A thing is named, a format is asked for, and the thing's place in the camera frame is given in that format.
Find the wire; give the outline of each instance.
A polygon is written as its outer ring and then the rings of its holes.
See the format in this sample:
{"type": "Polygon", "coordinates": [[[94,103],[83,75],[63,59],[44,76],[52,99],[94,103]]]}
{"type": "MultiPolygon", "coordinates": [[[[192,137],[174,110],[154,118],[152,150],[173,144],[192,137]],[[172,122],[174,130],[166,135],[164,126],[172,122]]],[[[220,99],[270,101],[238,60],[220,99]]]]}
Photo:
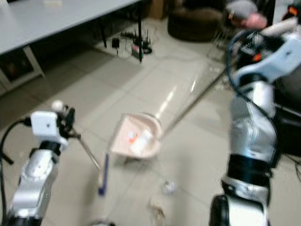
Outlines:
{"type": "Polygon", "coordinates": [[[297,175],[297,178],[299,179],[299,181],[301,182],[301,171],[299,169],[299,166],[301,166],[301,161],[298,161],[298,160],[292,158],[288,154],[284,154],[284,155],[285,155],[285,157],[287,157],[288,159],[292,160],[295,163],[296,175],[297,175]]]}
{"type": "Polygon", "coordinates": [[[2,162],[2,155],[3,155],[3,148],[4,148],[4,142],[9,134],[9,132],[15,127],[16,125],[20,123],[26,123],[25,119],[19,119],[15,122],[13,122],[5,131],[3,134],[3,137],[0,142],[0,183],[1,183],[1,200],[2,200],[2,221],[6,220],[6,213],[7,213],[7,204],[6,204],[6,195],[5,195],[5,187],[4,187],[4,177],[3,177],[3,162],[2,162]]]}
{"type": "Polygon", "coordinates": [[[256,103],[254,103],[253,100],[251,100],[250,98],[248,98],[241,90],[240,88],[235,84],[233,78],[232,78],[232,72],[231,72],[231,65],[230,65],[230,61],[231,61],[231,52],[232,52],[232,48],[234,46],[234,44],[241,39],[242,37],[247,37],[250,34],[253,33],[257,33],[259,35],[262,35],[261,33],[259,33],[258,31],[252,31],[252,30],[246,30],[246,31],[242,31],[239,34],[237,34],[230,42],[228,50],[227,50],[227,54],[226,54],[226,73],[229,79],[229,82],[231,84],[231,86],[233,87],[233,89],[246,101],[251,103],[254,107],[256,107],[259,112],[269,120],[269,122],[271,123],[271,125],[273,126],[273,129],[275,131],[276,134],[276,139],[275,139],[275,147],[277,147],[277,129],[276,126],[273,122],[273,119],[268,115],[268,113],[263,110],[261,107],[259,107],[256,103]]]}

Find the brown pouf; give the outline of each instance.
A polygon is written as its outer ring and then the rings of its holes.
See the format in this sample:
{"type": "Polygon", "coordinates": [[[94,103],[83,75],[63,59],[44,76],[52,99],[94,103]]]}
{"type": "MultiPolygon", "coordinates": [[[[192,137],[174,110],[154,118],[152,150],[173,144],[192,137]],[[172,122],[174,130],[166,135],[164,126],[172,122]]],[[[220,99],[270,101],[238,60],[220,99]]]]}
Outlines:
{"type": "Polygon", "coordinates": [[[222,12],[213,8],[179,8],[168,18],[168,33],[186,41],[211,41],[221,21],[222,12]]]}

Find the tile floor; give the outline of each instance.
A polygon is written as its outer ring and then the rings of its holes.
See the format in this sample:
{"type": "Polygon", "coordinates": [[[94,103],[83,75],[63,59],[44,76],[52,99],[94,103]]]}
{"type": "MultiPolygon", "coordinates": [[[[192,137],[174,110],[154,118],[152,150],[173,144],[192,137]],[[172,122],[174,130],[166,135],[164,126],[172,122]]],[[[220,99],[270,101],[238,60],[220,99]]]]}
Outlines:
{"type": "MultiPolygon", "coordinates": [[[[36,109],[49,109],[53,100],[61,99],[75,106],[76,127],[99,158],[122,113],[152,113],[166,128],[213,78],[212,69],[221,70],[221,65],[205,58],[210,44],[175,40],[167,34],[166,22],[147,20],[143,24],[155,28],[156,42],[154,54],[142,64],[88,48],[63,55],[45,69],[45,79],[36,78],[0,98],[2,126],[36,109]]],[[[105,197],[97,195],[98,174],[91,161],[79,143],[71,141],[61,155],[43,225],[84,226],[109,218],[118,226],[151,226],[151,198],[162,203],[168,226],[207,225],[211,198],[222,192],[231,97],[230,91],[212,90],[149,161],[125,162],[111,155],[105,197]],[[174,195],[162,194],[165,180],[178,185],[174,195]]],[[[29,129],[18,127],[9,136],[5,151],[16,161],[14,166],[4,163],[9,202],[34,146],[29,129]]],[[[283,158],[273,179],[272,225],[299,225],[300,207],[301,184],[292,163],[283,158]]]]}

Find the dustpan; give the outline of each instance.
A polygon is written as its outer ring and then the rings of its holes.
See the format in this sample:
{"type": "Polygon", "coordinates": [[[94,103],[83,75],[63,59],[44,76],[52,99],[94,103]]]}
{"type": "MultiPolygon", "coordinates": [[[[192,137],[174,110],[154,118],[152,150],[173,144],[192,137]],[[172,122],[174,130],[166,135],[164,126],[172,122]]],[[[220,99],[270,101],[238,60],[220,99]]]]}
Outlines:
{"type": "Polygon", "coordinates": [[[111,138],[109,151],[130,158],[148,159],[160,151],[162,135],[162,125],[154,116],[147,113],[123,114],[111,138]],[[148,139],[144,140],[143,147],[138,152],[134,151],[133,147],[138,142],[141,144],[146,134],[148,139]]]}

